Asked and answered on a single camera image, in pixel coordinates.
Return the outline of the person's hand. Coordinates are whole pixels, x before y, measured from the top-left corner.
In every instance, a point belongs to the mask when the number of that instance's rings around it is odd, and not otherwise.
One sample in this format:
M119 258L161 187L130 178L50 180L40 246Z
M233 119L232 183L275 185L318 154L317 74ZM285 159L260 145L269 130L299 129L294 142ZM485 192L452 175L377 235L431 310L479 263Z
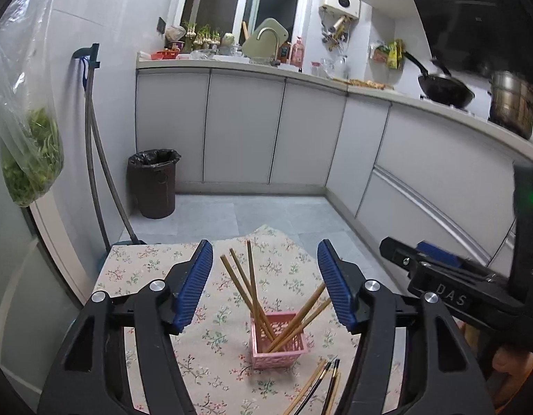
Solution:
M495 414L533 414L533 353L500 347L491 366Z

